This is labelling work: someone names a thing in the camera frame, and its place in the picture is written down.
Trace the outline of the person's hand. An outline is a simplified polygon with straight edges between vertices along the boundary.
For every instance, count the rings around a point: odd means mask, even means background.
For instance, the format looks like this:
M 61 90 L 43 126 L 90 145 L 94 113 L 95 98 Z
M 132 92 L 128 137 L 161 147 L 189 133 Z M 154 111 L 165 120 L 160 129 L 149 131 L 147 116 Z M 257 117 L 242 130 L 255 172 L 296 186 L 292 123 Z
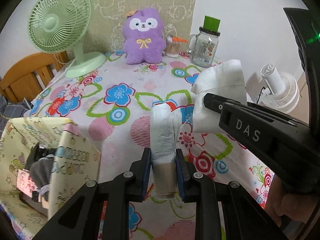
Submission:
M 306 223 L 318 200 L 319 198 L 314 196 L 285 194 L 281 179 L 275 175 L 268 192 L 265 211 L 277 226 L 281 226 L 281 216 L 283 215 L 292 220 Z

